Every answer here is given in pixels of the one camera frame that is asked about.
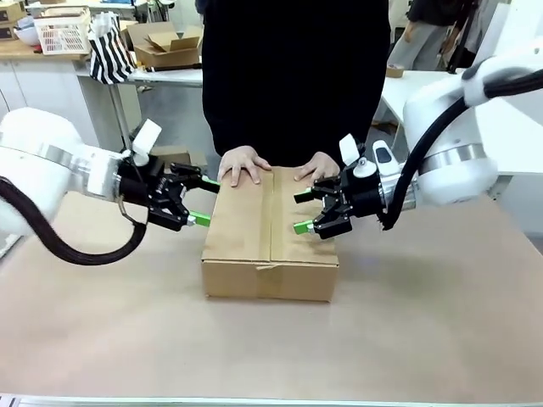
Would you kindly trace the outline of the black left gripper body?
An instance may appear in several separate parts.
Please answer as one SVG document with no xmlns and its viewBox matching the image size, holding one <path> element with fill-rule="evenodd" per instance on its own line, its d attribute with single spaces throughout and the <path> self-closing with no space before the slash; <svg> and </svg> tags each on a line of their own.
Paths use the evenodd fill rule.
<svg viewBox="0 0 543 407">
<path fill-rule="evenodd" d="M 117 175 L 120 177 L 119 195 L 124 203 L 148 210 L 151 205 L 166 208 L 181 205 L 183 184 L 174 182 L 170 166 L 152 156 L 148 164 L 138 167 L 132 157 L 123 159 Z"/>
</svg>

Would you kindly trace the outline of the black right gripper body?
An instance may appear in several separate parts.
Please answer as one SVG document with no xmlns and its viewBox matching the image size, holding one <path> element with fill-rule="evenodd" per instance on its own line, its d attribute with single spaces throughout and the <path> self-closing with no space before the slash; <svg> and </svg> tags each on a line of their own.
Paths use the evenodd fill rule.
<svg viewBox="0 0 543 407">
<path fill-rule="evenodd" d="M 334 191 L 339 201 L 334 205 L 338 216 L 362 218 L 380 217 L 385 209 L 381 178 L 378 170 L 363 177 L 355 176 L 353 169 L 344 169 L 334 179 Z"/>
</svg>

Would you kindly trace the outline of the large brown cardboard box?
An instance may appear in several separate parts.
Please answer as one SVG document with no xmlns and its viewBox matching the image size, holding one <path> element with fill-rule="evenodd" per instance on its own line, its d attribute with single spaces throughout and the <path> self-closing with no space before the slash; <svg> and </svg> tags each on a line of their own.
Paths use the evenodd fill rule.
<svg viewBox="0 0 543 407">
<path fill-rule="evenodd" d="M 207 296 L 331 301 L 339 274 L 335 244 L 295 231 L 322 210 L 316 200 L 295 202 L 308 186 L 294 179 L 296 171 L 263 171 L 258 184 L 242 173 L 236 187 L 222 178 L 202 253 Z"/>
</svg>

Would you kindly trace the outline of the small brown cardboard box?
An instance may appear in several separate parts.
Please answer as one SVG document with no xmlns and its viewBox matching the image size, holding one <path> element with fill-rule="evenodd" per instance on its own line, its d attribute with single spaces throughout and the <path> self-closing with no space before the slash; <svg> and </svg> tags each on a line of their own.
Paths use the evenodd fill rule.
<svg viewBox="0 0 543 407">
<path fill-rule="evenodd" d="M 195 165 L 201 168 L 207 166 L 203 153 L 188 150 L 184 146 L 155 146 L 151 154 L 162 159 L 167 166 L 172 163 Z"/>
</svg>

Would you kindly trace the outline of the person's left hand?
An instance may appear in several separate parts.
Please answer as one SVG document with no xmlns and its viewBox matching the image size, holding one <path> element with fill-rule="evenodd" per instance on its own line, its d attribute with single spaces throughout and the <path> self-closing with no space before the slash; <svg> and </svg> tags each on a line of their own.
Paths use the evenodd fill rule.
<svg viewBox="0 0 543 407">
<path fill-rule="evenodd" d="M 322 178 L 337 176 L 339 172 L 338 164 L 328 154 L 317 152 L 306 164 L 296 170 L 294 179 L 313 185 Z"/>
</svg>

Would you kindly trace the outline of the person's right hand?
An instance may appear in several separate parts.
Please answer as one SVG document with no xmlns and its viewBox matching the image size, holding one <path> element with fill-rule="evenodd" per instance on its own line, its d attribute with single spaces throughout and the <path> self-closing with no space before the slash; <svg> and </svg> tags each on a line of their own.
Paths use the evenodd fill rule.
<svg viewBox="0 0 543 407">
<path fill-rule="evenodd" d="M 263 159 L 251 146 L 233 148 L 224 153 L 219 164 L 217 180 L 230 173 L 230 185 L 236 187 L 243 170 L 245 170 L 251 181 L 260 184 L 260 170 L 270 171 L 272 167 Z"/>
</svg>

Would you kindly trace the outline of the white background table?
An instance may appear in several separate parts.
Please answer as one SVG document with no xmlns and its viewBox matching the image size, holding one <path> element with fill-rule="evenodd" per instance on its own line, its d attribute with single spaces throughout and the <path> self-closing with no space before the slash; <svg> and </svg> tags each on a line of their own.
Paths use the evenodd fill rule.
<svg viewBox="0 0 543 407">
<path fill-rule="evenodd" d="M 147 71 L 141 68 L 128 77 L 126 84 L 201 88 L 203 74 L 201 69 Z"/>
</svg>

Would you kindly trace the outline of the person in black sweater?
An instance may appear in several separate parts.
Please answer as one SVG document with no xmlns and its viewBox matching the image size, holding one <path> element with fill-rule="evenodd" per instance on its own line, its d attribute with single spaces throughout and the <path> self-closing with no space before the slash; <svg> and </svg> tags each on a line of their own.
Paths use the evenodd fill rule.
<svg viewBox="0 0 543 407">
<path fill-rule="evenodd" d="M 216 152 L 274 166 L 367 139 L 389 51 L 387 0 L 207 0 L 203 111 Z"/>
</svg>

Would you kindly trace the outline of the black tripod pole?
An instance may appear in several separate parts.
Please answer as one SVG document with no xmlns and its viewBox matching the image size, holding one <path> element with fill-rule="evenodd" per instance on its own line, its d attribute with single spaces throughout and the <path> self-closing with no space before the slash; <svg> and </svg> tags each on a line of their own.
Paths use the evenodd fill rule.
<svg viewBox="0 0 543 407">
<path fill-rule="evenodd" d="M 174 70 L 200 70 L 202 68 L 201 63 L 185 64 L 185 65 L 172 65 L 172 66 L 143 66 L 146 72 L 166 72 Z"/>
</svg>

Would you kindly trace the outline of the open background cardboard carton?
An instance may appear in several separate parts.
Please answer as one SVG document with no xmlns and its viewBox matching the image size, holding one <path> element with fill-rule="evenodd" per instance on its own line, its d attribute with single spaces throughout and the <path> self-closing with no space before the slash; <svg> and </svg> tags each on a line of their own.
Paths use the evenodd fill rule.
<svg viewBox="0 0 543 407">
<path fill-rule="evenodd" d="M 170 21 L 154 22 L 130 25 L 127 33 L 141 66 L 200 63 L 203 29 L 199 26 L 188 26 L 179 33 Z"/>
</svg>

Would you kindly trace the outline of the black white striped bag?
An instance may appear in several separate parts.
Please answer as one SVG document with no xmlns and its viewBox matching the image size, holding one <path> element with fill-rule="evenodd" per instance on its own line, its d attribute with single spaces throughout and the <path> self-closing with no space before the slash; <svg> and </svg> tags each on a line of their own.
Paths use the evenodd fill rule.
<svg viewBox="0 0 543 407">
<path fill-rule="evenodd" d="M 91 46 L 89 75 L 104 85 L 122 83 L 136 64 L 122 40 L 118 15 L 103 12 L 92 17 L 88 31 Z"/>
</svg>

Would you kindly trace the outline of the white cabinet with wood top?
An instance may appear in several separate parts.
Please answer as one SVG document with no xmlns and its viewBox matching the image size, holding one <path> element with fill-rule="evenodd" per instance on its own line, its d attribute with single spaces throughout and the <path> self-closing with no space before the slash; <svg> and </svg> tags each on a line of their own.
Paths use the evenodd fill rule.
<svg viewBox="0 0 543 407">
<path fill-rule="evenodd" d="M 136 87 L 95 81 L 84 56 L 44 56 L 19 40 L 0 41 L 0 117 L 22 107 L 60 115 L 84 143 L 111 151 L 142 120 Z"/>
</svg>

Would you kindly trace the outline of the bystander in grey trousers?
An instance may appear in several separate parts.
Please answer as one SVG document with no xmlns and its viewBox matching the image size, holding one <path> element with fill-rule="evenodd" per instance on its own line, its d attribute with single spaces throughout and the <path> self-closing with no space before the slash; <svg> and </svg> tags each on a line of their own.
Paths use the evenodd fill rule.
<svg viewBox="0 0 543 407">
<path fill-rule="evenodd" d="M 411 0 L 406 28 L 389 54 L 388 65 L 405 70 L 437 70 L 439 55 L 448 48 L 447 31 L 466 21 L 470 1 Z"/>
</svg>

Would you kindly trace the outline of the white basket with red items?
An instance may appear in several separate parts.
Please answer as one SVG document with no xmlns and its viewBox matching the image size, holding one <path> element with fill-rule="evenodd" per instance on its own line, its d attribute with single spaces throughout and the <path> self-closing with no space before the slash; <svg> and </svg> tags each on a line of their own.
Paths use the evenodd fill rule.
<svg viewBox="0 0 543 407">
<path fill-rule="evenodd" d="M 91 14 L 88 7 L 48 8 L 34 18 L 44 55 L 88 55 Z"/>
</svg>

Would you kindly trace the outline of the stacked brown cardboard boxes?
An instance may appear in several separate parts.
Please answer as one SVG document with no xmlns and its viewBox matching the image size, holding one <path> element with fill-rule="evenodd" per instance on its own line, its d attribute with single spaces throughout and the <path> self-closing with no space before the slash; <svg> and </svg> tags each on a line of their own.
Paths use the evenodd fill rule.
<svg viewBox="0 0 543 407">
<path fill-rule="evenodd" d="M 0 0 L 0 42 L 16 38 L 14 28 L 26 15 L 23 0 Z"/>
</svg>

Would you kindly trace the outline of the white board panel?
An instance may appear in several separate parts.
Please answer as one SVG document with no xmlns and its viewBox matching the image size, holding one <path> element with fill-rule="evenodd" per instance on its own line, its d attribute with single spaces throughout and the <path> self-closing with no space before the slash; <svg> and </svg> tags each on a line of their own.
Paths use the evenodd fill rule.
<svg viewBox="0 0 543 407">
<path fill-rule="evenodd" d="M 477 59 L 525 45 L 539 36 L 543 36 L 543 0 L 509 0 L 497 6 Z"/>
</svg>

